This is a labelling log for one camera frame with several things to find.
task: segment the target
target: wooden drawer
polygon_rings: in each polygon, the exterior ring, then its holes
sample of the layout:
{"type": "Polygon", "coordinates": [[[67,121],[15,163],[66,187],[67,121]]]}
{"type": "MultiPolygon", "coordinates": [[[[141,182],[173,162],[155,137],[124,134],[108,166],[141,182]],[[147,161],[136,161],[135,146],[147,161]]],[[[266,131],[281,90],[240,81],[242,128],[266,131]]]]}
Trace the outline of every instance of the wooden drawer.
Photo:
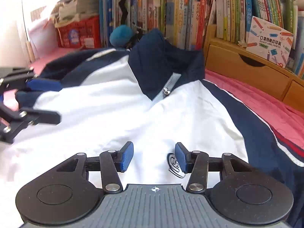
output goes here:
{"type": "Polygon", "coordinates": [[[209,46],[206,68],[242,81],[282,100],[289,78],[256,60],[236,52],[209,46]]]}
{"type": "Polygon", "coordinates": [[[292,81],[283,103],[304,113],[304,87],[292,81]]]}

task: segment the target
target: red crate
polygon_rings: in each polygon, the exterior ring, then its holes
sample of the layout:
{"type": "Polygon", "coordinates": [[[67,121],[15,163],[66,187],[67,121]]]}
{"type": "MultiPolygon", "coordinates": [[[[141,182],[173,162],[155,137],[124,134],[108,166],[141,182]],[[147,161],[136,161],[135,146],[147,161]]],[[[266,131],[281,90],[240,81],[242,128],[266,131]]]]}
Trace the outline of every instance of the red crate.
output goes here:
{"type": "Polygon", "coordinates": [[[57,28],[58,46],[63,48],[101,48],[99,16],[57,28]]]}

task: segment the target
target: pink blanket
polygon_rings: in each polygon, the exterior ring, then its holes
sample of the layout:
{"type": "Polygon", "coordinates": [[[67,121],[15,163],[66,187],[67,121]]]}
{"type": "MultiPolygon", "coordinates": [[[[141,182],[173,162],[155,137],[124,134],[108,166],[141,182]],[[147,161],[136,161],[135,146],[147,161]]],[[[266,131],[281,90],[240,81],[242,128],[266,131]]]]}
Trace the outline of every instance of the pink blanket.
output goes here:
{"type": "MultiPolygon", "coordinates": [[[[31,66],[39,74],[50,61],[57,59],[74,49],[58,48],[52,54],[34,62],[31,66]]],[[[304,114],[283,104],[274,97],[240,81],[222,76],[206,70],[206,79],[213,82],[219,88],[232,93],[247,107],[257,113],[270,125],[272,125],[286,139],[289,139],[304,149],[304,114]]],[[[4,94],[4,104],[16,110],[18,103],[15,100],[15,92],[4,94]]]]}

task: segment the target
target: gray gripper base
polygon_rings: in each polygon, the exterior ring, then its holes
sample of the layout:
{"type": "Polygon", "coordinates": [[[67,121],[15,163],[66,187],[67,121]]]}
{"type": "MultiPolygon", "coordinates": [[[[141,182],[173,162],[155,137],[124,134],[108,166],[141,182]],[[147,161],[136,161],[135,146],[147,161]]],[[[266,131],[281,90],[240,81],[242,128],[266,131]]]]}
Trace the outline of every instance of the gray gripper base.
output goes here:
{"type": "MultiPolygon", "coordinates": [[[[42,227],[30,223],[22,226],[22,228],[42,227]]],[[[60,227],[241,228],[248,226],[224,219],[210,207],[205,196],[187,193],[179,184],[129,184],[125,191],[105,196],[95,212],[86,218],[60,227]]],[[[279,222],[265,227],[288,228],[289,226],[284,222],[279,222]]]]}

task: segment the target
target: jacket logo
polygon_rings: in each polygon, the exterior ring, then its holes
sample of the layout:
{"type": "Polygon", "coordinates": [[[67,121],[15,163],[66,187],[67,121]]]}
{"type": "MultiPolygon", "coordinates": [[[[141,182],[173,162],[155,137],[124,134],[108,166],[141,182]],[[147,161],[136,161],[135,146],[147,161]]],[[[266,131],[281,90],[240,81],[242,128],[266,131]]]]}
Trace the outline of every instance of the jacket logo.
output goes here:
{"type": "Polygon", "coordinates": [[[169,165],[169,171],[173,175],[177,176],[178,178],[184,178],[186,176],[186,174],[181,171],[181,168],[179,167],[175,154],[173,153],[168,154],[167,161],[169,165]]]}

